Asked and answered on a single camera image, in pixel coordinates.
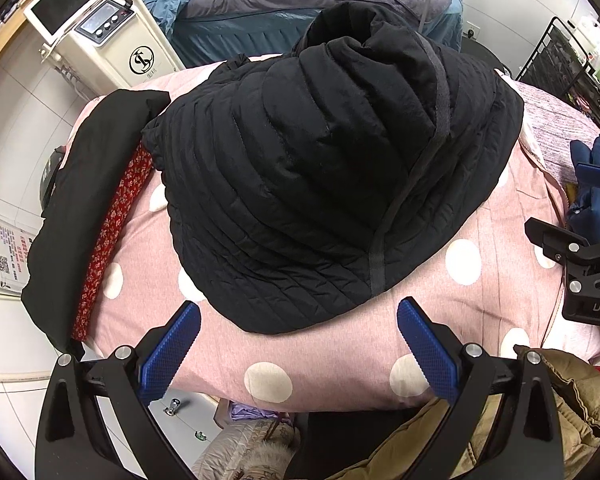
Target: massage bed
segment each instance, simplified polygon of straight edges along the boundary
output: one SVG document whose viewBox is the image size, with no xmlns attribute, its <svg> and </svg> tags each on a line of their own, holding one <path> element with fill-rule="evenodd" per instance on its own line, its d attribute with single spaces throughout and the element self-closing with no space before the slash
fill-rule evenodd
<svg viewBox="0 0 600 480">
<path fill-rule="evenodd" d="M 171 99 L 206 80 L 218 63 L 143 84 Z M 435 256 L 387 292 L 353 311 L 283 335 L 247 333 L 216 312 L 184 272 L 173 249 L 160 174 L 153 170 L 130 206 L 110 255 L 93 310 L 76 319 L 74 338 L 108 356 L 136 345 L 183 303 L 202 314 L 200 334 L 173 386 L 288 412 L 352 411 L 418 406 L 431 396 L 396 323 L 398 302 L 413 296 L 434 322 L 462 342 L 514 357 L 513 345 L 558 348 L 594 362 L 600 328 L 566 321 L 562 267 L 526 240 L 531 216 L 560 224 L 566 197 L 561 154 L 542 147 L 558 139 L 555 123 L 572 124 L 589 144 L 597 129 L 551 96 L 513 82 L 525 99 L 518 143 L 490 198 Z M 102 98 L 88 103 L 75 133 Z"/>
<path fill-rule="evenodd" d="M 230 59 L 288 52 L 320 10 L 343 0 L 189 0 L 177 16 L 165 6 L 173 0 L 143 0 L 163 30 L 173 27 L 170 42 L 188 68 Z M 400 12 L 417 28 L 424 0 L 377 1 Z M 460 51 L 462 0 L 431 9 L 423 34 Z"/>
</svg>

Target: paper sign with qr code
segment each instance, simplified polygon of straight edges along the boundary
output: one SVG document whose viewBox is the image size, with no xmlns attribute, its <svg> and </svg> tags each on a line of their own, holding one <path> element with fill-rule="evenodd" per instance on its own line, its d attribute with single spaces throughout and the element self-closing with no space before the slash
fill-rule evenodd
<svg viewBox="0 0 600 480">
<path fill-rule="evenodd" d="M 0 218 L 0 288 L 18 293 L 29 281 L 27 255 L 34 235 Z"/>
</svg>

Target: red floral lining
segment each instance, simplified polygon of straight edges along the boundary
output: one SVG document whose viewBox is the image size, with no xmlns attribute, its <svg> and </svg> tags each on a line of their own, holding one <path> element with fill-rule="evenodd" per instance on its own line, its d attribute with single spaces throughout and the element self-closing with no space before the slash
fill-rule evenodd
<svg viewBox="0 0 600 480">
<path fill-rule="evenodd" d="M 134 200 L 140 194 L 142 185 L 151 173 L 152 165 L 151 155 L 144 149 L 142 144 L 139 144 L 113 195 L 111 206 L 100 229 L 100 236 L 98 236 L 98 241 L 96 241 L 93 253 L 91 253 L 87 275 L 82 286 L 80 303 L 78 304 L 78 312 L 75 317 L 74 330 L 71 334 L 71 337 L 77 341 L 87 339 L 91 311 L 104 277 L 104 271 L 109 265 L 111 253 L 125 224 L 126 216 L 129 214 Z"/>
</svg>

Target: white machine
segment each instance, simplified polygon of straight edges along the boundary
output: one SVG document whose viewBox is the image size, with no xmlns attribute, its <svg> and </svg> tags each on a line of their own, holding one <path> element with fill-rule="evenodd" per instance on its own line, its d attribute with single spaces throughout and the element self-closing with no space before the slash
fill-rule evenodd
<svg viewBox="0 0 600 480">
<path fill-rule="evenodd" d="M 45 39 L 41 53 L 92 95 L 184 70 L 142 0 L 33 0 L 26 18 Z"/>
</svg>

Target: black logo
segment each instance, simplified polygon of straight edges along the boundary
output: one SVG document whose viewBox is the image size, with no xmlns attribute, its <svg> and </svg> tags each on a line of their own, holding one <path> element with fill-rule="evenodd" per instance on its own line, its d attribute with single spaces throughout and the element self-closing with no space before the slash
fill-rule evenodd
<svg viewBox="0 0 600 480">
<path fill-rule="evenodd" d="M 142 75 L 151 70 L 154 65 L 154 51 L 148 46 L 139 46 L 129 58 L 129 68 L 134 74 Z"/>
</svg>

